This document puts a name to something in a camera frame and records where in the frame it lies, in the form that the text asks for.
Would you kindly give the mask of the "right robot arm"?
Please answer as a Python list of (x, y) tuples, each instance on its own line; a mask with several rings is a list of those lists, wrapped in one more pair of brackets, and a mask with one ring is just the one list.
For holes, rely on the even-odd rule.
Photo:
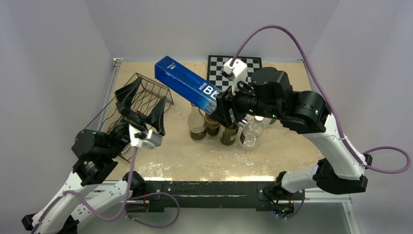
[(294, 91), (288, 74), (273, 67), (264, 67), (252, 74), (246, 84), (246, 70), (224, 66), (222, 75), (233, 82), (217, 96), (213, 120), (225, 127), (244, 123), (246, 115), (277, 119), (284, 128), (310, 140), (323, 159), (307, 169), (279, 173), (274, 194), (286, 198), (299, 190), (318, 187), (341, 195), (366, 191), (365, 167), (372, 157), (354, 150), (339, 135), (331, 106), (322, 95), (313, 91)]

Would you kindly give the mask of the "black wire wine rack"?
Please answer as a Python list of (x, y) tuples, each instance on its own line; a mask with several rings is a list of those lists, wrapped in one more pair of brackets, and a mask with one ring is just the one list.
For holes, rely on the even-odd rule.
[[(141, 78), (142, 82), (132, 100), (131, 109), (148, 116), (157, 102), (167, 97), (164, 113), (173, 104), (169, 88), (149, 78), (135, 73), (125, 85)], [(98, 157), (116, 158), (127, 151), (130, 145), (129, 123), (119, 114), (116, 99), (108, 104), (90, 121), (76, 137), (72, 151), (81, 160), (94, 160)], [(147, 124), (150, 130), (157, 130)]]

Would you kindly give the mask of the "blue square bottle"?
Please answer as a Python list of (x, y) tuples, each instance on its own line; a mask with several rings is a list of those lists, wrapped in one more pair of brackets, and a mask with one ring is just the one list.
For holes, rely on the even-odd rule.
[(216, 97), (222, 90), (173, 58), (165, 56), (156, 62), (154, 76), (206, 114), (216, 110)]

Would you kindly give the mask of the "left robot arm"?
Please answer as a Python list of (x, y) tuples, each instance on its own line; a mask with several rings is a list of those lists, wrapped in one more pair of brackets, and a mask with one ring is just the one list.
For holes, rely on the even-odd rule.
[(106, 180), (117, 166), (116, 157), (128, 147), (154, 149), (165, 135), (163, 123), (166, 97), (161, 97), (146, 114), (134, 109), (140, 98), (142, 79), (115, 91), (115, 123), (104, 129), (93, 122), (75, 137), (72, 151), (77, 162), (53, 199), (39, 212), (25, 215), (22, 224), (32, 234), (76, 234), (94, 216), (127, 200), (140, 199), (146, 192), (142, 176), (130, 169), (113, 187), (90, 200), (85, 197)]

